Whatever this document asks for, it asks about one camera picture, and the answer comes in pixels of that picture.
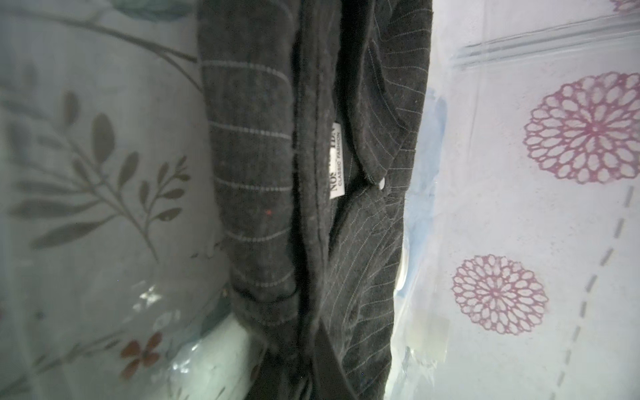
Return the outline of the dark grey shirt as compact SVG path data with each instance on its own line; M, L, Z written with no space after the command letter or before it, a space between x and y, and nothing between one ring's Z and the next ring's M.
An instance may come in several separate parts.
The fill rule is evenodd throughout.
M198 53L233 313L314 399L320 323L357 399L392 367L429 1L202 1Z

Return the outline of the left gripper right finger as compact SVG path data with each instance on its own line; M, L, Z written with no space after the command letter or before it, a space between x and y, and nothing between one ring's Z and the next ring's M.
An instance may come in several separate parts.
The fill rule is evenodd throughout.
M327 329L320 323L313 347L314 399L356 400L358 397L347 380Z

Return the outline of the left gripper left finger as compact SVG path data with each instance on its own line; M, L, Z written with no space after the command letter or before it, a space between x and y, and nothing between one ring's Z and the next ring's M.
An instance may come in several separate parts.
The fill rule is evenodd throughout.
M252 372L246 400L300 399L300 379L280 356L266 352Z

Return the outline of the clear plastic vacuum bag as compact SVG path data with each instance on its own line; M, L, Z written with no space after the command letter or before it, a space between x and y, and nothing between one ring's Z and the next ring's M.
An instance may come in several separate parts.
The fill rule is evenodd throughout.
M201 2L1 4L4 399L248 394ZM448 120L381 399L638 398L638 2L429 2Z

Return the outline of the light blue shirt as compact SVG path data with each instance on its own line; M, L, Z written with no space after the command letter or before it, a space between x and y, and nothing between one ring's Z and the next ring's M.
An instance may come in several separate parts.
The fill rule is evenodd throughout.
M428 248L433 231L435 192L447 120L446 100L434 89L428 88L415 149L412 179L405 198L404 242L408 271L400 291L404 297L408 296L418 279L423 254Z

